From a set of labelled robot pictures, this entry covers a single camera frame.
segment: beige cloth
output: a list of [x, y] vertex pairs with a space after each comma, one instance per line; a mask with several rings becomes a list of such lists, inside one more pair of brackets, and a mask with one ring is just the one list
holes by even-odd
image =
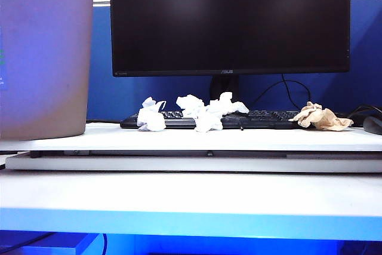
[[307, 102], [301, 112], [290, 121], [298, 121], [298, 124], [304, 128], [313, 124], [318, 130], [324, 131], [342, 131], [354, 124], [351, 119], [337, 118], [331, 110], [322, 110], [321, 105], [312, 102]]

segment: gray bin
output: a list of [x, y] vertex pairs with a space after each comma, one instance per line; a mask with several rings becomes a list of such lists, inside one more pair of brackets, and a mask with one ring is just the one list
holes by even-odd
[[85, 131], [93, 0], [0, 0], [0, 138]]

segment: crumpled tissue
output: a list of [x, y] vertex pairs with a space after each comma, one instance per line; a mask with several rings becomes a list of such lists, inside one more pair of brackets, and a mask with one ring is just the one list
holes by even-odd
[[166, 101], [156, 102], [151, 97], [147, 98], [138, 113], [138, 131], [162, 131], [166, 128], [163, 114], [159, 113], [164, 108]]
[[193, 96], [178, 97], [176, 103], [183, 110], [183, 117], [195, 120], [198, 132], [205, 133], [209, 130], [222, 130], [221, 118], [223, 115], [233, 112], [248, 113], [248, 108], [242, 102], [232, 103], [232, 93], [224, 92], [218, 100], [210, 101], [208, 106], [204, 102]]
[[289, 121], [298, 121], [298, 124], [304, 128], [312, 123], [318, 130], [324, 131], [342, 131], [354, 124], [351, 119], [337, 118], [331, 110], [322, 110], [321, 105], [312, 102], [307, 102], [301, 112]]

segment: monitor screen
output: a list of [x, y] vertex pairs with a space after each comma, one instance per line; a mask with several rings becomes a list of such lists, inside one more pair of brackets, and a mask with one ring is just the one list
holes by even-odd
[[114, 76], [349, 70], [350, 0], [111, 0]]

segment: cable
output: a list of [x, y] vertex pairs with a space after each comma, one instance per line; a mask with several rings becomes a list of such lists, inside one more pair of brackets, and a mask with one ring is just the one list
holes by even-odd
[[369, 111], [369, 110], [376, 110], [378, 113], [380, 113], [382, 115], [382, 110], [379, 107], [375, 107], [375, 106], [372, 106], [372, 105], [360, 105], [356, 109], [351, 111], [346, 118], [349, 119], [351, 116], [353, 116], [353, 115], [355, 115], [357, 113], [362, 113], [362, 112], [366, 112], [366, 111]]
[[107, 250], [107, 236], [105, 233], [103, 233], [103, 251], [102, 255], [106, 255], [106, 250]]
[[[301, 85], [301, 86], [303, 86], [304, 88], [305, 88], [305, 90], [307, 91], [307, 94], [308, 94], [308, 101], [312, 101], [312, 95], [311, 95], [311, 93], [310, 93], [310, 90], [309, 90], [309, 88], [307, 87], [307, 86], [305, 86], [303, 83], [301, 83], [301, 82], [298, 82], [298, 81], [294, 81], [294, 80], [285, 80], [285, 82], [293, 82], [293, 83], [297, 83], [297, 84], [299, 84], [299, 85]], [[284, 81], [278, 81], [278, 82], [276, 82], [276, 83], [274, 83], [274, 84], [272, 84], [271, 86], [269, 86], [268, 88], [266, 88], [250, 105], [249, 105], [249, 107], [253, 107], [256, 103], [257, 103], [257, 101], [259, 101], [260, 100], [260, 98], [262, 98], [270, 89], [272, 89], [274, 86], [276, 86], [276, 85], [278, 85], [278, 84], [280, 84], [280, 83], [284, 83]]]
[[365, 252], [367, 251], [368, 247], [369, 247], [369, 242], [367, 242], [367, 243], [365, 244], [364, 248], [362, 249], [361, 255], [364, 255], [364, 254], [365, 254]]
[[244, 131], [244, 127], [243, 127], [239, 118], [238, 118], [238, 126], [239, 126], [240, 130]]
[[300, 110], [301, 108], [298, 107], [298, 106], [296, 105], [296, 103], [294, 103], [294, 101], [292, 100], [291, 92], [290, 92], [289, 87], [288, 87], [288, 84], [287, 84], [287, 82], [286, 82], [286, 80], [285, 80], [284, 74], [281, 74], [281, 78], [282, 78], [282, 81], [283, 81], [284, 84], [285, 84], [285, 88], [286, 88], [286, 92], [288, 93], [288, 98], [289, 98], [289, 100], [291, 101], [291, 103], [293, 104], [293, 106], [295, 106], [296, 109]]
[[46, 233], [44, 235], [40, 235], [40, 236], [37, 236], [36, 238], [33, 238], [33, 239], [30, 239], [28, 241], [24, 241], [24, 242], [21, 242], [17, 245], [14, 245], [14, 246], [11, 246], [11, 247], [7, 247], [7, 248], [4, 248], [2, 250], [0, 250], [0, 254], [4, 254], [4, 253], [7, 253], [9, 251], [12, 251], [12, 250], [15, 250], [15, 249], [18, 249], [20, 247], [24, 247], [24, 246], [27, 246], [27, 245], [31, 245], [32, 243], [35, 243], [37, 241], [40, 241], [40, 240], [43, 240], [44, 238], [46, 237], [49, 237], [51, 235], [55, 234], [55, 232], [49, 232], [49, 233]]

